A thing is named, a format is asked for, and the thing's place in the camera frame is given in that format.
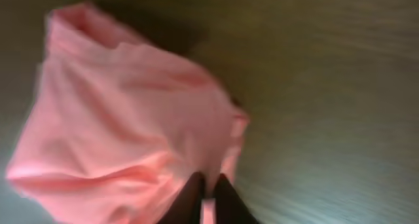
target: wooden floor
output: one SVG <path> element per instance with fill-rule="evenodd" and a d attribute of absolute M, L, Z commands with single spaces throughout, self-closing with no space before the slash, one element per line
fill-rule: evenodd
<path fill-rule="evenodd" d="M 43 15 L 82 0 L 0 1 L 3 168 Z M 252 122 L 236 185 L 263 223 L 419 223 L 419 0 L 96 1 L 241 102 Z M 0 186 L 0 223 L 47 219 Z"/>

